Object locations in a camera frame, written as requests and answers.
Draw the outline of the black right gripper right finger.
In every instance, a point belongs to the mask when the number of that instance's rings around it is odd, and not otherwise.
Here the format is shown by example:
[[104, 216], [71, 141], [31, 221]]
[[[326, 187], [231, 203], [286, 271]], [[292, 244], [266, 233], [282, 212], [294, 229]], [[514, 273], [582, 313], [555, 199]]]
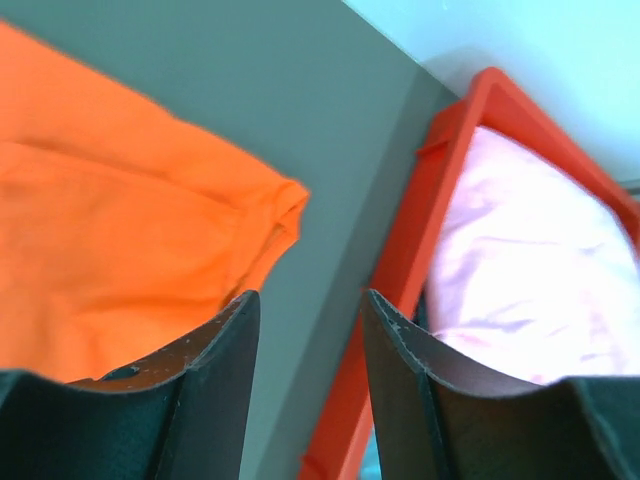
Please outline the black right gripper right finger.
[[361, 304], [386, 479], [635, 479], [639, 381], [512, 378], [450, 348], [379, 292]]

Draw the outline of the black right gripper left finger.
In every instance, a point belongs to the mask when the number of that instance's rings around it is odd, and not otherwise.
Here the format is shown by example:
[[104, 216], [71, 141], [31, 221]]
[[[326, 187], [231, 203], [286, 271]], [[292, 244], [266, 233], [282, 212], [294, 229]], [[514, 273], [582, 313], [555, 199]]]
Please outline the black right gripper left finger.
[[104, 377], [1, 374], [5, 479], [235, 479], [260, 332], [248, 291], [216, 317]]

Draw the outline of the orange t-shirt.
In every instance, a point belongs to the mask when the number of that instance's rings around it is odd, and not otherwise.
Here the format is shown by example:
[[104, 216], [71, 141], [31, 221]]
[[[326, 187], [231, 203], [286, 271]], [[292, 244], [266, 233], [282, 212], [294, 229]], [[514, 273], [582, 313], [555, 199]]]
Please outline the orange t-shirt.
[[1, 26], [1, 364], [97, 378], [259, 289], [309, 191]]

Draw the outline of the red plastic bin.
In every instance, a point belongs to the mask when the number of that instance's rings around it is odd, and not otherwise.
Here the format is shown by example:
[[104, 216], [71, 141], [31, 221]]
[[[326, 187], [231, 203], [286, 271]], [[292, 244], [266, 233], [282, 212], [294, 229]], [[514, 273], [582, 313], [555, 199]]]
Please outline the red plastic bin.
[[[607, 204], [632, 241], [639, 205], [503, 71], [473, 77], [467, 94], [438, 112], [410, 177], [370, 285], [413, 313], [475, 127], [488, 126], [534, 150]], [[373, 426], [362, 324], [357, 322], [301, 460], [301, 479], [353, 479]]]

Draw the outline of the pink folded t-shirt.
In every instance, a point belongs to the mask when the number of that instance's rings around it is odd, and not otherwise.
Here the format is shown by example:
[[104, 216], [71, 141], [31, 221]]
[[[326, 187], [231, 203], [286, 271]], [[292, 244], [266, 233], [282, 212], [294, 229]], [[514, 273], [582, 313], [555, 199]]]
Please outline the pink folded t-shirt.
[[427, 301], [436, 338], [521, 380], [639, 371], [639, 260], [617, 217], [486, 127], [465, 155]]

